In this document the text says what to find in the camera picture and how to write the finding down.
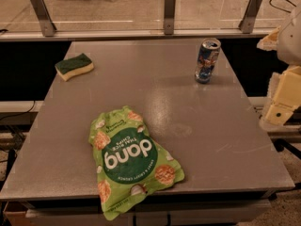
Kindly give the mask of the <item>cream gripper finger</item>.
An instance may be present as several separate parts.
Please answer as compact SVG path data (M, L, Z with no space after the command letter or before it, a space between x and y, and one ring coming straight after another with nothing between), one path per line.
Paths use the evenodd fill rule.
M276 51L277 49L277 41L278 41L278 33L280 27L275 28L271 33L262 38L257 43L257 48L263 51Z

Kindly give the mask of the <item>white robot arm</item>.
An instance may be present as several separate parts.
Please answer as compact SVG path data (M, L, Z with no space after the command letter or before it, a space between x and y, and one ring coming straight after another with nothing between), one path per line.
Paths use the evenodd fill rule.
M301 4L281 26L261 39L257 47L264 51L275 50L277 58L288 64L283 73L272 73L261 112L261 128L275 130L301 106Z

